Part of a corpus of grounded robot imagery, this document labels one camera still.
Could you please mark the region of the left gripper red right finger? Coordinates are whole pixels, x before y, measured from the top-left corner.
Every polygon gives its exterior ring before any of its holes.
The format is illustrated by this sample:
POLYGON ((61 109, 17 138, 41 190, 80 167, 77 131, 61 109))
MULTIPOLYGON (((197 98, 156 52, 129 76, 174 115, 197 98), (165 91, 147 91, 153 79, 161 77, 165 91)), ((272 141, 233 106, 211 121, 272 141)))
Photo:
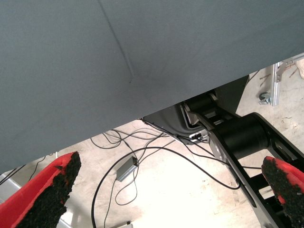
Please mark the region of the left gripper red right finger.
POLYGON ((267 156, 262 174, 289 217, 293 228, 304 226, 304 173, 278 158, 267 156))

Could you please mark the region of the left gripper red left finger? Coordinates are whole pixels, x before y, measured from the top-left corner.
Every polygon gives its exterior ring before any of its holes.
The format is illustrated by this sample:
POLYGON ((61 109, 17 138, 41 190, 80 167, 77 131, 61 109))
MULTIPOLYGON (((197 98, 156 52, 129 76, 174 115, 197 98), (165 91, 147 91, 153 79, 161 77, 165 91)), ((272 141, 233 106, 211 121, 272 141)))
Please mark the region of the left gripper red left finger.
POLYGON ((55 228, 66 212, 81 168, 78 152, 64 154, 0 205, 2 228, 55 228))

